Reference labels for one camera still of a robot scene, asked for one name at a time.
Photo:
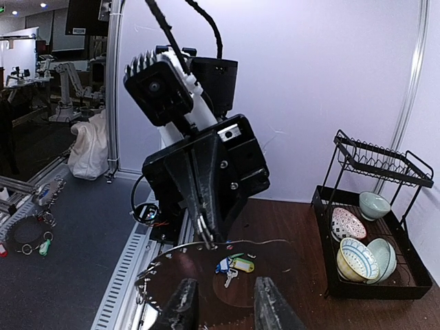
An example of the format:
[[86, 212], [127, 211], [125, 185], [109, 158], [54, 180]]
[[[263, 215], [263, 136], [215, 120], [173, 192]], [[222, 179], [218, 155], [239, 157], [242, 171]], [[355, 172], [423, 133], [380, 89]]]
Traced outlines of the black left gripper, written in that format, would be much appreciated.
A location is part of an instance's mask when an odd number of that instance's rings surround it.
[[149, 155], [142, 174], [162, 212], [187, 207], [208, 249], [226, 241], [248, 198], [270, 187], [265, 156], [243, 114]]

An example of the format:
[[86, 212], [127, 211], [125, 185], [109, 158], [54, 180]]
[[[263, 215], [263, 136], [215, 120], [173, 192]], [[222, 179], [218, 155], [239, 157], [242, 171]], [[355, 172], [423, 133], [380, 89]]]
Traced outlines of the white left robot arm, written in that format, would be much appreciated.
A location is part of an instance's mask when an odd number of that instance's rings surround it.
[[142, 174], [167, 221], [188, 211], [211, 247], [225, 241], [249, 197], [270, 186], [270, 171], [249, 120], [227, 116], [238, 64], [159, 47], [126, 69], [124, 85], [158, 129], [163, 147]]

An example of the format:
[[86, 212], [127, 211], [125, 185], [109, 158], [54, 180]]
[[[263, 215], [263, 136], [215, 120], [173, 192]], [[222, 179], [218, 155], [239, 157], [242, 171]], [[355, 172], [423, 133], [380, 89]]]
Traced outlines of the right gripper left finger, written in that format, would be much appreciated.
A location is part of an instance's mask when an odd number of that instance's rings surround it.
[[157, 311], [157, 317], [149, 329], [198, 329], [199, 283], [184, 278], [164, 306], [154, 296], [146, 296], [147, 303]]

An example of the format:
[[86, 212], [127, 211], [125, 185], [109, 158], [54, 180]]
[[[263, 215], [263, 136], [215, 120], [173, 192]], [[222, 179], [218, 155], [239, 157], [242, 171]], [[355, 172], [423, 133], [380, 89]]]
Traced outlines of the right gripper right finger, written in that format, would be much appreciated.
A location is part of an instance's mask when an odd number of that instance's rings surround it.
[[254, 286], [254, 328], [306, 329], [270, 277], [258, 277]]

